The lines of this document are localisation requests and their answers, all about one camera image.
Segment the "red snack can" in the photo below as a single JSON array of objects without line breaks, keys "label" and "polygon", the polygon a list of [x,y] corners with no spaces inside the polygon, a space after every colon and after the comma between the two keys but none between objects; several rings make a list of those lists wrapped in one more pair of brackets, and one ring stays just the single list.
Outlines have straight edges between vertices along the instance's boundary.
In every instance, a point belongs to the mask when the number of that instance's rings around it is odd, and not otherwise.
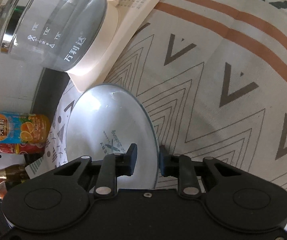
[{"label": "red snack can", "polygon": [[22,143],[6,144],[0,143],[0,154],[43,154],[45,150],[44,143]]}]

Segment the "patterned white table cloth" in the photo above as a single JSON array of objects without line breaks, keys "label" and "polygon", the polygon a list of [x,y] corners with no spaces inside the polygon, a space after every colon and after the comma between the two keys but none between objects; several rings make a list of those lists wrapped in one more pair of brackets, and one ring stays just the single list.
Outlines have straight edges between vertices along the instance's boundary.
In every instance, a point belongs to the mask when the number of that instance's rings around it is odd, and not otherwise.
[{"label": "patterned white table cloth", "polygon": [[160,144],[287,191],[287,0],[161,0],[107,74]]}]

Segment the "orange juice bottle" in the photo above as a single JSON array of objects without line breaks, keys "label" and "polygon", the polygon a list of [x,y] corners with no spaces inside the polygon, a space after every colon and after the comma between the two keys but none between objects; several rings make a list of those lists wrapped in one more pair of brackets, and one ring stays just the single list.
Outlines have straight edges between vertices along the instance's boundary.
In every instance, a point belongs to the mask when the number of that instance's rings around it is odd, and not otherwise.
[{"label": "orange juice bottle", "polygon": [[51,124],[43,114],[23,114],[0,111],[0,143],[44,143]]}]

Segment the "glass electric kettle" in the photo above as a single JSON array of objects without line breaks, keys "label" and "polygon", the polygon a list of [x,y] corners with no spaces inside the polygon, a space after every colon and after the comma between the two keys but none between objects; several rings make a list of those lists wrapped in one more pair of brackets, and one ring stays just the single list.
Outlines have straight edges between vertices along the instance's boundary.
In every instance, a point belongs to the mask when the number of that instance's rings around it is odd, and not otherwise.
[{"label": "glass electric kettle", "polygon": [[108,0],[0,0],[0,54],[66,72],[93,44]]}]

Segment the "cream kettle base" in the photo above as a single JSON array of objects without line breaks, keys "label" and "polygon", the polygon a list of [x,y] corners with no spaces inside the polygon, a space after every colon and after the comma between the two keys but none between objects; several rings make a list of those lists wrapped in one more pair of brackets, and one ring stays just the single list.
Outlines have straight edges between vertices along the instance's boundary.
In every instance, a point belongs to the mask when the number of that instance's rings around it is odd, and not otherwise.
[{"label": "cream kettle base", "polygon": [[98,34],[80,61],[67,71],[80,92],[102,83],[142,22],[160,0],[107,0]]}]

